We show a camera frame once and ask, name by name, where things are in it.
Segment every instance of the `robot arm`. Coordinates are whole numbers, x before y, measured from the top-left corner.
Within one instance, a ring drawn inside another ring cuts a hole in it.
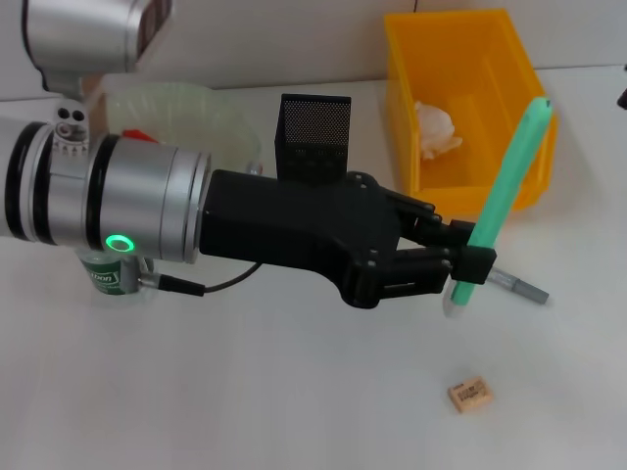
[[[82,80],[132,71],[171,10],[169,0],[24,1],[26,50],[46,89],[66,100],[52,123],[0,119],[0,235],[306,269],[361,308],[442,292],[449,275],[486,281],[496,253],[467,246],[472,224],[444,224],[432,205],[367,174],[344,170],[319,185],[228,171],[210,178],[206,154],[106,133],[90,139]],[[425,248],[399,251],[400,238]],[[175,292],[204,292],[164,279]]]

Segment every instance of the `green can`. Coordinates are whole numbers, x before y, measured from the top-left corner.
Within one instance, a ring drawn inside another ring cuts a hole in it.
[[[76,250],[94,287],[108,296],[123,296],[139,291],[141,276],[138,257],[122,257],[105,252]]]

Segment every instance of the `black mesh pen holder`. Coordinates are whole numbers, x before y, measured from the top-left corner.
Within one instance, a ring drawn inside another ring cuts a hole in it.
[[[279,180],[330,184],[346,176],[351,98],[282,95],[274,151]]]

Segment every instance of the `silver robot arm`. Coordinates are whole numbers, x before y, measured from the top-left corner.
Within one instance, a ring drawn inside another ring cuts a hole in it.
[[[64,99],[53,122],[0,119],[0,235],[194,261],[209,155],[93,122],[93,83],[134,71],[171,13],[171,0],[24,0],[24,47]]]

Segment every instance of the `small wooden block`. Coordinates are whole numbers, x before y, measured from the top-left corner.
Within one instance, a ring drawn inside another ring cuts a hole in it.
[[[488,384],[481,377],[468,379],[449,388],[449,397],[460,413],[482,406],[494,397]]]

